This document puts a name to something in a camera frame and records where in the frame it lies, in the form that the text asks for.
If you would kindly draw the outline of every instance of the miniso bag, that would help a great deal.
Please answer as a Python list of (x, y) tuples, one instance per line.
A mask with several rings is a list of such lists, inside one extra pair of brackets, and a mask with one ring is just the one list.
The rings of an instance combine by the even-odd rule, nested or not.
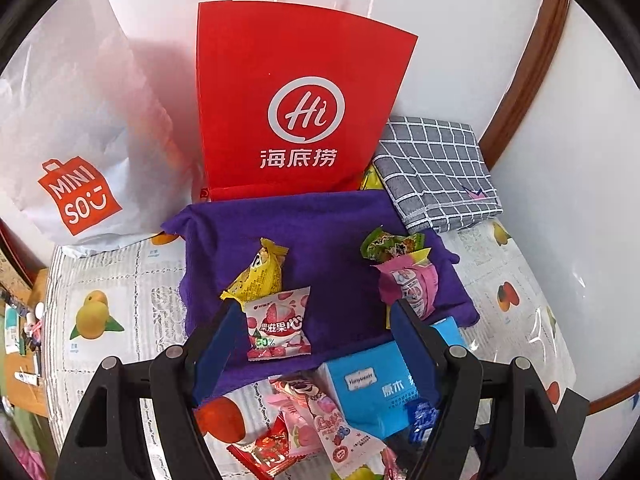
[(192, 165), (109, 0), (59, 0), (0, 76), (0, 187), (75, 256), (159, 232)]

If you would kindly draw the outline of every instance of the pink fabric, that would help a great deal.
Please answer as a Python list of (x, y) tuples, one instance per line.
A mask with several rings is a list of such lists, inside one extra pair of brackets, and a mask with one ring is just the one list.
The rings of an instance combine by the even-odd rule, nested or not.
[(0, 433), (9, 444), (11, 451), (14, 452), (18, 462), (33, 480), (48, 480), (47, 472), (42, 463), (42, 457), (37, 451), (31, 451), (26, 444), (15, 433), (11, 427), (11, 423), (5, 416), (0, 416)]

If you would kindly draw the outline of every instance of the candy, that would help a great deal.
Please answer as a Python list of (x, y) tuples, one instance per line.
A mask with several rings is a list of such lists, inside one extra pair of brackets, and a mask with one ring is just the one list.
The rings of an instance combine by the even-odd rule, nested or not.
[(347, 424), (331, 398), (311, 381), (276, 380), (273, 386), (289, 397), (305, 421), (313, 425), (340, 478), (347, 478), (385, 448), (381, 440)]
[(273, 427), (248, 447), (240, 449), (232, 444), (227, 447), (238, 462), (245, 466), (258, 480), (273, 480), (273, 477), (291, 467), (303, 456), (289, 455), (289, 437), (282, 416), (278, 416)]
[(365, 170), (360, 189), (385, 189), (373, 164), (369, 164), (369, 167)]
[(311, 354), (311, 343), (302, 332), (310, 290), (277, 292), (244, 304), (252, 347), (247, 352), (249, 361)]
[(284, 418), (287, 431), (289, 431), (290, 456), (306, 456), (323, 449), (316, 430), (306, 423), (289, 397), (284, 394), (276, 394), (267, 397), (267, 402), (271, 406), (279, 408)]
[(382, 463), (385, 465), (384, 480), (402, 480), (406, 478), (406, 475), (400, 471), (396, 463), (398, 457), (390, 447), (385, 447), (380, 455), (382, 456)]
[[(438, 291), (438, 274), (426, 257), (428, 251), (404, 254), (375, 266), (380, 271), (380, 299), (392, 305), (405, 298), (420, 319), (434, 311), (433, 300)], [(388, 310), (386, 327), (389, 328)]]
[(409, 442), (422, 442), (436, 425), (440, 412), (425, 399), (410, 400), (405, 408), (409, 415)]
[(410, 236), (397, 236), (383, 231), (380, 226), (365, 238), (360, 247), (360, 254), (367, 260), (374, 260), (382, 264), (396, 256), (414, 253), (423, 248), (424, 235), (422, 233), (416, 233)]
[(255, 255), (251, 265), (245, 269), (220, 295), (221, 300), (235, 298), (241, 304), (257, 300), (282, 290), (282, 270), (284, 257), (289, 252), (286, 247), (276, 245), (267, 238), (260, 238), (262, 248)]

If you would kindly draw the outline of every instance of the red paper bag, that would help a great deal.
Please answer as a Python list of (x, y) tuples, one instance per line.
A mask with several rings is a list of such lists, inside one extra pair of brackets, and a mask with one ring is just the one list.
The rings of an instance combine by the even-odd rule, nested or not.
[(198, 107), (210, 198), (358, 189), (416, 41), (340, 10), (201, 3)]

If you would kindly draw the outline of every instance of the white wall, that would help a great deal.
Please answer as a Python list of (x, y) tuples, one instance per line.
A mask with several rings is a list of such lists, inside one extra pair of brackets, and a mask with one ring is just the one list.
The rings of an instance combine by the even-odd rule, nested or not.
[[(200, 153), (194, 46), (197, 4), (206, 0), (110, 0), (151, 85)], [(287, 0), (332, 6), (335, 0)], [(346, 0), (365, 14), (369, 0)], [(420, 39), (395, 111), (471, 124), (484, 132), (526, 46), (541, 0), (375, 0), (372, 17)], [(50, 244), (22, 225), (0, 196), (5, 218), (41, 261)]]
[[(588, 399), (640, 376), (640, 90), (572, 2), (558, 52), (492, 171), (503, 221), (533, 269)], [(576, 463), (599, 478), (638, 418), (589, 418)]]

